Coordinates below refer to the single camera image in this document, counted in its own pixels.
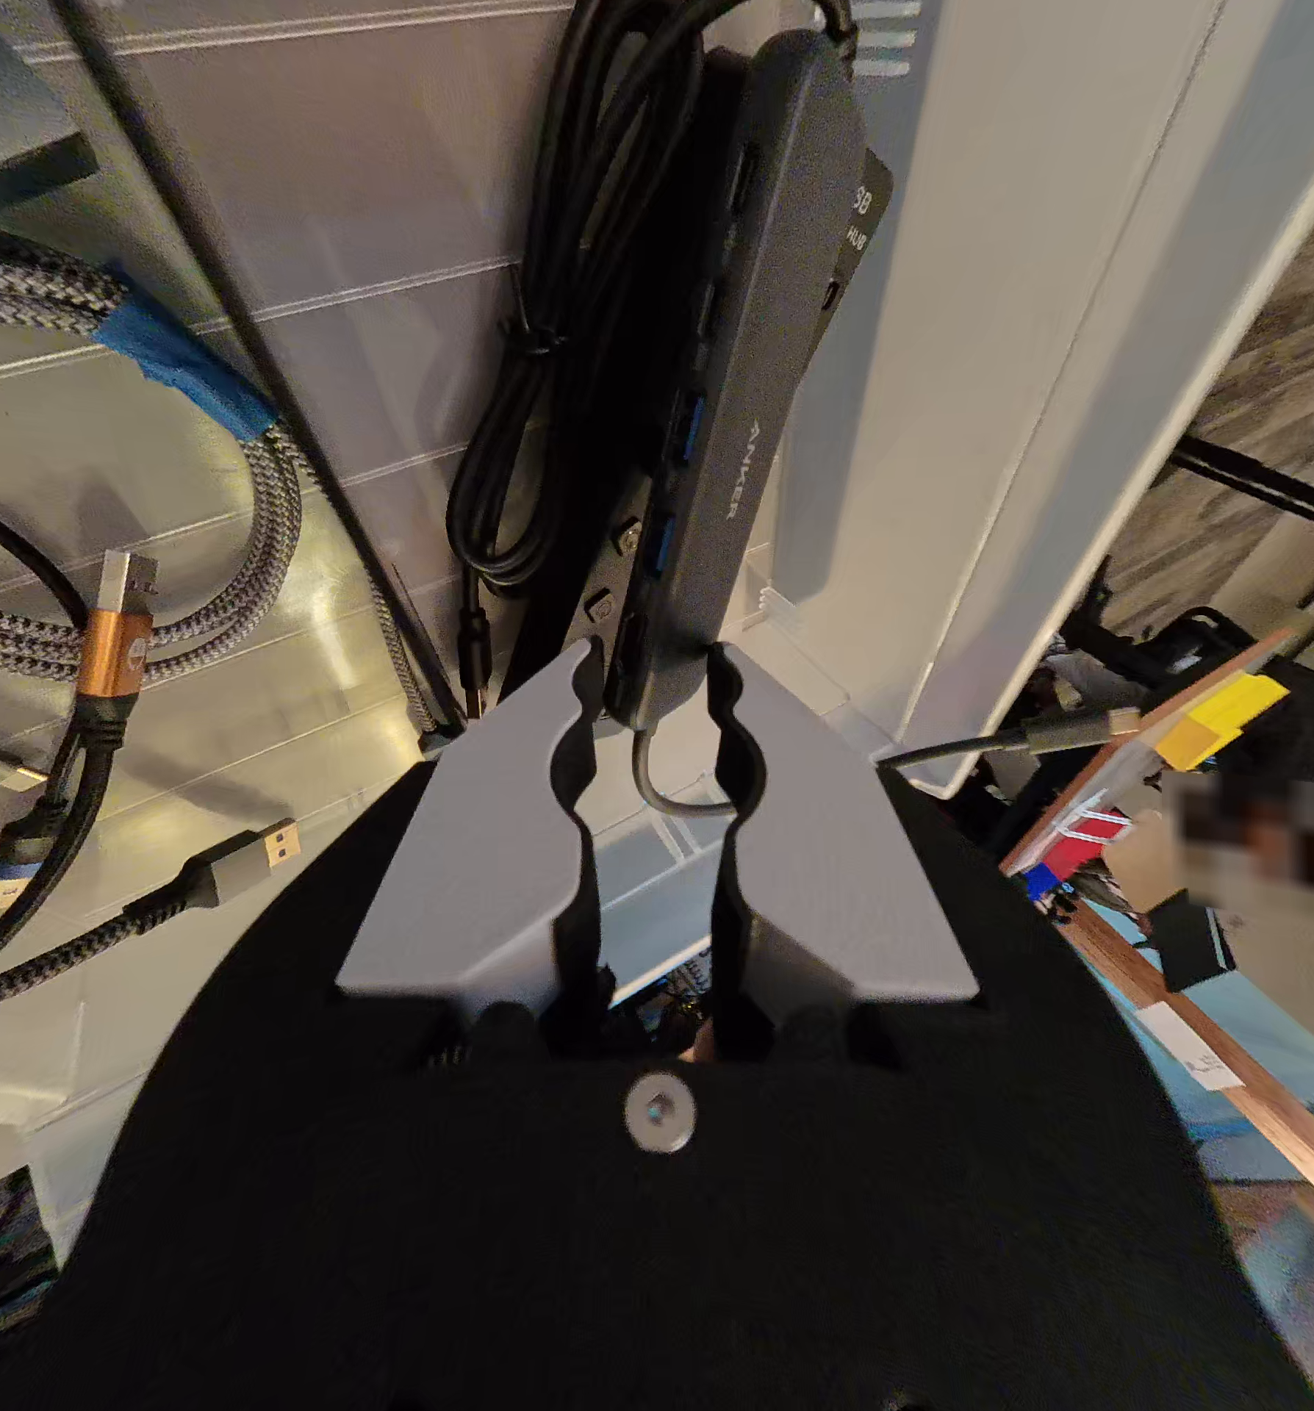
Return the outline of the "grey slim usb hub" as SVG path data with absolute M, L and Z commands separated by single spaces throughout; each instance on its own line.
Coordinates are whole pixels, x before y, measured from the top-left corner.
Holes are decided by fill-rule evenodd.
M 697 285 L 607 676 L 607 714 L 651 732 L 694 696 L 818 340 L 865 128 L 834 45 L 789 28 L 754 55 Z

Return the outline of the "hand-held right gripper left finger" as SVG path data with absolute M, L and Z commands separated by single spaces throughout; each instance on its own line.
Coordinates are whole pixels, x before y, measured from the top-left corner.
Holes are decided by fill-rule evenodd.
M 445 747 L 336 973 L 351 997 L 441 1000 L 460 1020 L 526 1008 L 551 1048 L 600 1048 L 601 962 L 591 829 L 603 647 L 560 652 Z

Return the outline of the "dark grey flat box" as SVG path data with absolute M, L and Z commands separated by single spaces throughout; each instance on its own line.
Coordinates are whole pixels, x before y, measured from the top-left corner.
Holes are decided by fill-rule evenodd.
M 0 34 L 0 211 L 99 172 L 67 105 Z

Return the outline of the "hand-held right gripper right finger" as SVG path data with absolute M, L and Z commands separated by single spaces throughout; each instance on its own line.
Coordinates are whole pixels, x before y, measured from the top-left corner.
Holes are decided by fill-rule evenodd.
M 712 1020 L 763 1056 L 810 1012 L 951 1005 L 980 980 L 872 765 L 742 649 L 707 655 L 715 776 L 733 805 L 712 900 Z

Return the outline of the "wooden desk black frame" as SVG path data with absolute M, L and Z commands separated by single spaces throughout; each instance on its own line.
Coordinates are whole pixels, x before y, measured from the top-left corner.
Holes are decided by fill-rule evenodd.
M 1114 731 L 1080 768 L 1054 805 L 1025 830 L 1001 861 L 1001 873 L 1031 871 L 1090 815 L 1119 820 L 1122 794 L 1161 762 L 1160 738 L 1198 702 L 1230 690 L 1258 671 L 1292 641 L 1281 628 L 1251 641 L 1223 664 L 1180 688 L 1148 714 L 1110 714 Z M 1172 1056 L 1207 1091 L 1222 1094 L 1240 1118 L 1279 1151 L 1295 1176 L 1314 1188 L 1314 1109 L 1267 1070 L 1186 991 L 1170 991 L 1158 965 L 1080 897 L 1071 900 L 1061 930 L 1080 956 L 1121 992 L 1137 1030 Z

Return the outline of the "yellow block stack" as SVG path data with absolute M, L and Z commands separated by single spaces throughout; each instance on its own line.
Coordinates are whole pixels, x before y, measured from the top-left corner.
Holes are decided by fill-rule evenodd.
M 1289 696 L 1289 687 L 1266 675 L 1240 675 L 1199 699 L 1154 744 L 1170 768 L 1190 771 L 1240 738 L 1251 720 Z

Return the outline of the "clear plastic bin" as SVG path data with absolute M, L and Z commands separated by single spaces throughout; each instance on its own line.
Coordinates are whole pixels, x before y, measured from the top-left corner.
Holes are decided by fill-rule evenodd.
M 494 373 L 566 2 L 109 2 L 102 22 L 329 464 L 451 655 L 447 485 Z M 984 731 L 1314 222 L 1314 2 L 860 2 L 901 198 L 791 425 L 768 605 L 819 712 Z M 14 964 L 244 826 L 305 855 L 0 1006 L 0 1167 L 65 1251 L 190 999 L 418 759 L 317 488 L 279 605 L 147 690 Z

